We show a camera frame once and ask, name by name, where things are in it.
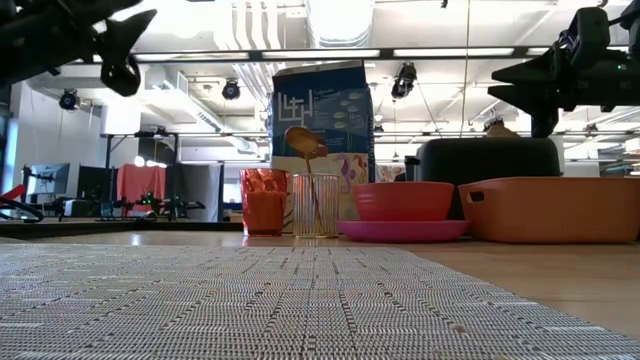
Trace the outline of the grey woven placemat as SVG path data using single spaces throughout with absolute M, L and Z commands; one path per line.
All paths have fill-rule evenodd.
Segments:
M 0 360 L 640 360 L 397 248 L 0 245 Z

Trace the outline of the pink plastic plate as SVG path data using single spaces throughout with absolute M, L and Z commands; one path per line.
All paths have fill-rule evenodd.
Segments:
M 338 227 L 353 241 L 423 244 L 455 241 L 466 233 L 469 222 L 340 220 Z

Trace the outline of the clear ribbed glass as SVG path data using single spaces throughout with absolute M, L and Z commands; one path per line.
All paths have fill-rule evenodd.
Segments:
M 292 182 L 296 237 L 334 238 L 339 234 L 339 179 L 328 173 L 296 174 Z

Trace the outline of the red plastic bowl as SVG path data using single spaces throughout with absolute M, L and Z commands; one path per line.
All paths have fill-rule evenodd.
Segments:
M 364 221 L 442 221 L 448 216 L 455 187 L 443 182 L 387 182 L 353 188 Z

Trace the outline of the terracotta tray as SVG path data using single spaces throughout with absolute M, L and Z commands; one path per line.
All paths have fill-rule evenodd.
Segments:
M 640 179 L 512 177 L 459 187 L 473 237 L 502 243 L 631 243 Z

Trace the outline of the computer monitor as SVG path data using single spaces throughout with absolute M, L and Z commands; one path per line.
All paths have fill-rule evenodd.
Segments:
M 63 195 L 67 191 L 70 164 L 41 164 L 30 167 L 29 195 Z

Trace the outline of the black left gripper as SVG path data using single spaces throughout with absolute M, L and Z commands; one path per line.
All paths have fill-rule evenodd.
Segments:
M 101 59 L 100 80 L 123 97 L 137 93 L 141 72 L 129 51 L 157 15 L 112 16 L 142 0 L 0 0 L 0 87 L 80 60 Z

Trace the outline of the black overhead beam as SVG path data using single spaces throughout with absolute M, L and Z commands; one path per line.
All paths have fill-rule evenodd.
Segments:
M 528 59 L 548 50 L 541 46 L 470 48 L 268 49 L 225 51 L 138 52 L 140 64 L 260 63 L 304 61 L 422 61 Z

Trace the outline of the blue cereal box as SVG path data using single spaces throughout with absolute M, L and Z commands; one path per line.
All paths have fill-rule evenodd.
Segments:
M 319 138 L 310 156 L 314 173 L 338 177 L 339 218 L 356 220 L 353 187 L 375 180 L 373 106 L 361 61 L 289 67 L 273 77 L 267 128 L 270 166 L 305 173 L 304 155 L 285 139 L 291 127 Z

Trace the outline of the brown toast slice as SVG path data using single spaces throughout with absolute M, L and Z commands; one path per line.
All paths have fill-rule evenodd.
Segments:
M 494 123 L 487 130 L 489 138 L 519 138 L 519 135 L 504 126 L 503 123 Z

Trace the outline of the background robot arms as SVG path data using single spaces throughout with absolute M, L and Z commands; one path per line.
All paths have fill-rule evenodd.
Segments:
M 139 199 L 130 201 L 126 197 L 120 200 L 102 203 L 100 221 L 156 222 L 165 219 L 169 222 L 188 219 L 189 212 L 205 210 L 199 201 L 184 201 L 179 195 L 168 199 L 157 198 L 153 192 L 147 192 Z

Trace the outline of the orange plastic tumbler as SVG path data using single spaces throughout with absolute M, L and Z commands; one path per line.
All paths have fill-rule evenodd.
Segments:
M 246 236 L 280 236 L 289 173 L 271 168 L 241 171 L 242 220 Z

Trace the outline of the black toaster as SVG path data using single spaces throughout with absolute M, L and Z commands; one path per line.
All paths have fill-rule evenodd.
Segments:
M 405 158 L 407 181 L 444 182 L 454 187 L 495 178 L 560 174 L 558 151 L 550 139 L 435 139 Z

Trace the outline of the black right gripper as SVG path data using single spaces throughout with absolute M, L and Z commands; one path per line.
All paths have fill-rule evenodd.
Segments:
M 561 106 L 640 106 L 640 4 L 609 19 L 600 7 L 579 9 L 553 48 L 523 63 L 495 70 L 503 83 L 557 82 Z M 547 90 L 519 85 L 491 86 L 488 94 L 531 117 L 530 135 L 549 137 L 558 107 Z

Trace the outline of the orange cloth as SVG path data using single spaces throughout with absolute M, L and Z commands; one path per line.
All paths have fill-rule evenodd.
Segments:
M 122 202 L 124 216 L 149 211 L 158 213 L 159 206 L 153 205 L 147 198 L 149 193 L 154 199 L 165 198 L 166 170 L 164 168 L 125 164 L 118 169 L 116 197 Z

